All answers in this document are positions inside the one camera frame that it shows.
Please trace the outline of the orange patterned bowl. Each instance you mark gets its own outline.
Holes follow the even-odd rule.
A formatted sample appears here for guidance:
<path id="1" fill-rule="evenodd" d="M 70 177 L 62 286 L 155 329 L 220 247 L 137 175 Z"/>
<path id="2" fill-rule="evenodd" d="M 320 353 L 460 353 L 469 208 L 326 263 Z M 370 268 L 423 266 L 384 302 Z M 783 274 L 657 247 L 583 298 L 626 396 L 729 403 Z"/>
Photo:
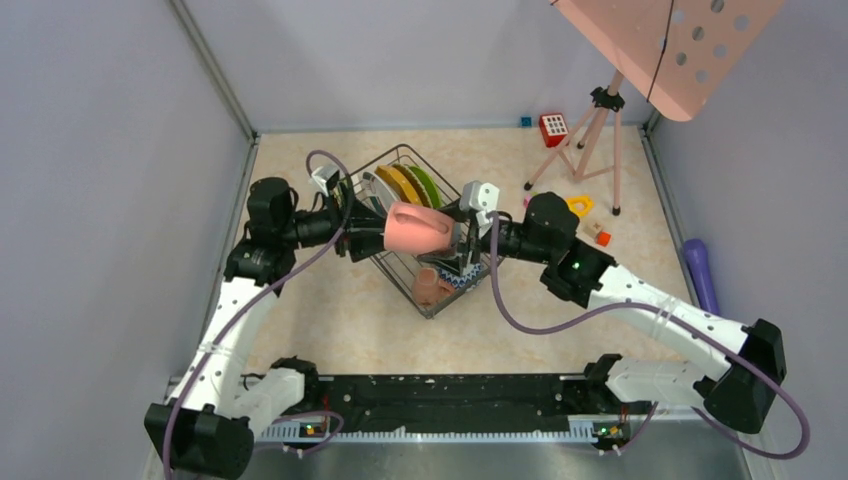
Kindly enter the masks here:
<path id="1" fill-rule="evenodd" d="M 471 264 L 462 274 L 449 270 L 443 264 L 435 264 L 434 268 L 439 278 L 438 285 L 446 296 L 456 294 L 463 289 L 473 290 L 480 283 L 480 275 L 483 272 L 481 263 Z"/>

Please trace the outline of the pink mug white inside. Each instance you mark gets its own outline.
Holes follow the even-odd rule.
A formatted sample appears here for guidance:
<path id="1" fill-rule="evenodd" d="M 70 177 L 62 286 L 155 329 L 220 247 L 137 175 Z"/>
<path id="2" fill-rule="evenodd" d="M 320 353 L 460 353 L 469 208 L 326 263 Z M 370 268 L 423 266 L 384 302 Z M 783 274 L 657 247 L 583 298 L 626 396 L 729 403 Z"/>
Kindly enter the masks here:
<path id="1" fill-rule="evenodd" d="M 447 250 L 456 222 L 437 210 L 405 202 L 391 205 L 383 246 L 387 251 L 421 255 Z"/>

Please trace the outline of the yellow dotted plate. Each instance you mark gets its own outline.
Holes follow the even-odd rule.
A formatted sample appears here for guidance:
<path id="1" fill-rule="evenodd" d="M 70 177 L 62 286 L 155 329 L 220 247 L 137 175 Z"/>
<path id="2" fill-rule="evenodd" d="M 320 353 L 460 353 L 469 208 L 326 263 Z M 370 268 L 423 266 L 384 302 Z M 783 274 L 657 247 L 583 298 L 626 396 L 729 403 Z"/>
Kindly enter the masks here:
<path id="1" fill-rule="evenodd" d="M 423 206 L 423 201 L 407 177 L 393 165 L 376 167 L 377 176 L 386 182 L 405 203 Z"/>

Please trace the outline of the brown ceramic mug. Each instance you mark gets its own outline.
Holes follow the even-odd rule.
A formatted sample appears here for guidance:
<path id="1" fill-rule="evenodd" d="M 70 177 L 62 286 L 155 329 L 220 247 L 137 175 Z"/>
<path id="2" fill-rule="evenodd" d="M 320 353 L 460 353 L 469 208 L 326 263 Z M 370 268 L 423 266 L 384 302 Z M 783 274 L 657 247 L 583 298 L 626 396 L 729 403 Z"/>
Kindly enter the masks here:
<path id="1" fill-rule="evenodd" d="M 432 307 L 450 297 L 455 287 L 440 277 L 432 267 L 423 267 L 416 274 L 413 286 L 413 301 L 422 307 Z"/>

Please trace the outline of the woven bamboo tray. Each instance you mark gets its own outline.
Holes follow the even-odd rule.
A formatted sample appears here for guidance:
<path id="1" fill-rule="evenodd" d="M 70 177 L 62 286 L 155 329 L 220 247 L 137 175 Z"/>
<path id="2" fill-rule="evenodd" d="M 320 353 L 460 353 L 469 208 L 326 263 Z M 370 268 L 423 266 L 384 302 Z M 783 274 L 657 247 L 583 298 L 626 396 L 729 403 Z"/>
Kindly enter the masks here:
<path id="1" fill-rule="evenodd" d="M 425 188 L 424 183 L 421 181 L 421 178 L 415 173 L 415 170 L 409 165 L 404 164 L 395 164 L 394 167 L 399 170 L 405 179 L 412 185 L 421 201 L 421 204 L 425 207 L 433 208 L 434 204 L 432 202 L 432 198 L 428 190 Z"/>

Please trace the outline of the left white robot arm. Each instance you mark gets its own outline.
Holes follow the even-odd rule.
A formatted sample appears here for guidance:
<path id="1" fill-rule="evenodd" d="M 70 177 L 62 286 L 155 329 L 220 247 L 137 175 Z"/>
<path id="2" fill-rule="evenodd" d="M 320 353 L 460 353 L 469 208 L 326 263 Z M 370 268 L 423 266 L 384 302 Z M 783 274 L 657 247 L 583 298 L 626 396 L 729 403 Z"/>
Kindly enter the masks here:
<path id="1" fill-rule="evenodd" d="M 145 430 L 165 478 L 177 470 L 237 479 L 258 437 L 289 408 L 308 413 L 320 386 L 297 361 L 266 373 L 241 389 L 254 341 L 284 285 L 313 264 L 296 260 L 301 248 L 350 254 L 350 239 L 378 234 L 383 217 L 356 197 L 347 175 L 333 174 L 317 193 L 320 208 L 298 209 L 299 196 L 278 177 L 254 182 L 246 201 L 243 233 L 229 253 L 217 305 L 188 370 L 168 398 L 149 406 Z"/>

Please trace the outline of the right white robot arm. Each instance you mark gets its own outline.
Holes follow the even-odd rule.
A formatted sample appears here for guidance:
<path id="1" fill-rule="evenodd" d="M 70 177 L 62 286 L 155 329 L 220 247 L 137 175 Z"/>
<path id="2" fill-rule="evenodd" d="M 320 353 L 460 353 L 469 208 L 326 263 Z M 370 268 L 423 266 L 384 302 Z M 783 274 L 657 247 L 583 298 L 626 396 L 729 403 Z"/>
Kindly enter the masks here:
<path id="1" fill-rule="evenodd" d="M 470 225 L 463 253 L 489 253 L 493 296 L 513 328 L 551 335 L 611 314 L 682 356 L 676 364 L 611 356 L 607 369 L 586 385 L 594 409 L 612 412 L 623 402 L 639 401 L 686 405 L 731 431 L 757 434 L 776 399 L 798 407 L 782 387 L 786 358 L 776 325 L 723 318 L 648 284 L 579 239 L 578 216 L 552 192 L 535 195 L 523 220 L 515 222 L 496 210 L 492 185 L 480 189 L 480 195 L 464 193 L 442 211 Z M 551 327 L 520 323 L 500 292 L 497 261 L 506 258 L 542 265 L 540 281 L 547 291 L 584 314 Z"/>

